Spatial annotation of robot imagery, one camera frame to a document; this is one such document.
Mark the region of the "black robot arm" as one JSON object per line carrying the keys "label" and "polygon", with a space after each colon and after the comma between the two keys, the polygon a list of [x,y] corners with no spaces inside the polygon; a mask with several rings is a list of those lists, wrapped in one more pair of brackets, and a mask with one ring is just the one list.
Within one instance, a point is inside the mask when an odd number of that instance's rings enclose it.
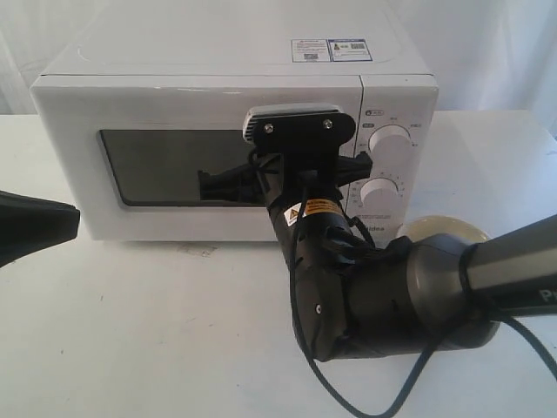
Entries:
{"label": "black robot arm", "polygon": [[265,204],[310,361],[482,347],[502,323],[555,314],[555,218],[484,243],[436,234],[380,248],[339,205],[340,187],[371,167],[366,155],[251,153],[245,165],[198,175],[203,198]]}

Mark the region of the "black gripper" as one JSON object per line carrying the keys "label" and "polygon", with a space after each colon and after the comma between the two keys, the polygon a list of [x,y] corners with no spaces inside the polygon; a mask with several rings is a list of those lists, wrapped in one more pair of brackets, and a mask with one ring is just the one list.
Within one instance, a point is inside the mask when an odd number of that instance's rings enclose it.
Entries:
{"label": "black gripper", "polygon": [[252,151],[248,163],[218,174],[198,171],[202,201],[223,206],[287,208],[307,198],[310,206],[341,206],[340,188],[369,176],[372,160],[336,152],[264,153]]}

